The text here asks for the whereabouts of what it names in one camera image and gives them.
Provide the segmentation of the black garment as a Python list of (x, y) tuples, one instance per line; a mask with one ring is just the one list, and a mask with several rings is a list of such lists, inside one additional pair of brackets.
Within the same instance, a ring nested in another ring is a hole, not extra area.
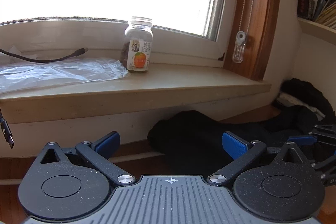
[(225, 156), (222, 136), (231, 132), (247, 142), (259, 140), (281, 147), (290, 137), (306, 135), (315, 125), (335, 123), (335, 111), (311, 83), (291, 79), (282, 83), (273, 105), (280, 114), (259, 122), (220, 123), (195, 110), (181, 111), (157, 122), (147, 135), (150, 147), (165, 155)]

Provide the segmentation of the clear plastic bag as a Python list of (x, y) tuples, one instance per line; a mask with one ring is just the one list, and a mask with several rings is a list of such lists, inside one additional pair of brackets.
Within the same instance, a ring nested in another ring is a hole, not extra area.
[(127, 75), (128, 71), (120, 61), (109, 58), (8, 64), (1, 66), (1, 94), (117, 80)]

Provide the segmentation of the glass jar with orange label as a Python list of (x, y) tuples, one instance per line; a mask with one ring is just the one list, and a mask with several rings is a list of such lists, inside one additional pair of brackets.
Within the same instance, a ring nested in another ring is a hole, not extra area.
[(153, 45), (152, 20), (133, 16), (124, 32), (125, 44), (121, 51), (120, 62), (130, 72), (146, 72), (150, 64)]

